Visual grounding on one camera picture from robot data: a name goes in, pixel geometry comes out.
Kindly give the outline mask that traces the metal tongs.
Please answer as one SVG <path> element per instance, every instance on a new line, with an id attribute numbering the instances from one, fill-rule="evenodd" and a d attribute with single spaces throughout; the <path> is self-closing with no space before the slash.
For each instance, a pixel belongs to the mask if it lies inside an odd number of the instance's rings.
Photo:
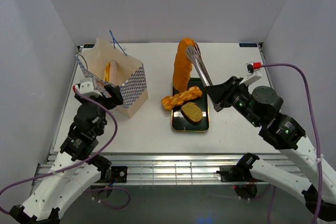
<path id="1" fill-rule="evenodd" d="M 186 54 L 187 59 L 195 67 L 203 86 L 204 87 L 212 86 L 213 83 L 203 63 L 201 52 L 200 52 L 198 45 L 195 44 L 195 46 L 193 45 L 187 46 L 185 54 Z"/>

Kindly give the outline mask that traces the long cream-filled bread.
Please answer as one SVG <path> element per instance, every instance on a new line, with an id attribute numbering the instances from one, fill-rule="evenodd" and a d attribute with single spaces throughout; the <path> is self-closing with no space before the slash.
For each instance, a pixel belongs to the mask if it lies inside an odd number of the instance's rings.
<path id="1" fill-rule="evenodd" d="M 117 63 L 115 61 L 110 61 L 107 63 L 104 69 L 104 81 L 108 81 L 110 83 L 117 82 Z"/>

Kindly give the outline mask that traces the twisted orange bread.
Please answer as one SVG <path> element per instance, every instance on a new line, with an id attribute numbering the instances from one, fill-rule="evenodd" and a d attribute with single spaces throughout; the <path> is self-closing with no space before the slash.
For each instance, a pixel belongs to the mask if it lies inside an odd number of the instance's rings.
<path id="1" fill-rule="evenodd" d="M 188 90 L 175 94 L 173 96 L 166 96 L 161 100 L 165 110 L 172 110 L 176 106 L 182 105 L 186 101 L 190 101 L 202 96 L 202 91 L 198 86 L 192 86 Z"/>

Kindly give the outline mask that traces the large orange bread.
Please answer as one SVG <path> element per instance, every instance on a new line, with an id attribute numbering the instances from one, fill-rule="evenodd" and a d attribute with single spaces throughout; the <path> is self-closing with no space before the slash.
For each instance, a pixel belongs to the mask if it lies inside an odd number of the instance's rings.
<path id="1" fill-rule="evenodd" d="M 192 62 L 186 55 L 186 49 L 189 45 L 195 47 L 195 41 L 191 38 L 183 38 L 180 41 L 174 61 L 173 87 L 180 93 L 187 90 L 192 71 Z"/>

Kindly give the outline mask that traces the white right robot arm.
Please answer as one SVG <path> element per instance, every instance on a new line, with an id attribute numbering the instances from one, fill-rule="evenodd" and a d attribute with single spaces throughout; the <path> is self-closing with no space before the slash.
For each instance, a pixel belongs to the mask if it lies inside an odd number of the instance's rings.
<path id="1" fill-rule="evenodd" d="M 254 127 L 259 136 L 278 150 L 303 173 L 303 177 L 276 168 L 252 153 L 246 153 L 235 166 L 219 173 L 224 179 L 250 182 L 262 180 L 295 196 L 318 218 L 335 221 L 335 170 L 317 157 L 305 130 L 293 118 L 280 113 L 283 99 L 268 86 L 252 92 L 241 78 L 205 87 L 211 100 L 221 108 L 235 108 Z"/>

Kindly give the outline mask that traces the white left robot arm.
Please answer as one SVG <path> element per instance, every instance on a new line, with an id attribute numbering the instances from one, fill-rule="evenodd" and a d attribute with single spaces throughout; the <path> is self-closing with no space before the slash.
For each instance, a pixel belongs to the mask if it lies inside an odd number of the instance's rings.
<path id="1" fill-rule="evenodd" d="M 104 133 L 106 116 L 123 104 L 123 98 L 119 86 L 106 84 L 104 89 L 108 97 L 90 80 L 73 87 L 81 105 L 49 172 L 26 201 L 9 211 L 18 223 L 60 223 L 67 208 L 89 186 L 111 177 L 111 163 L 93 150 L 97 137 Z"/>

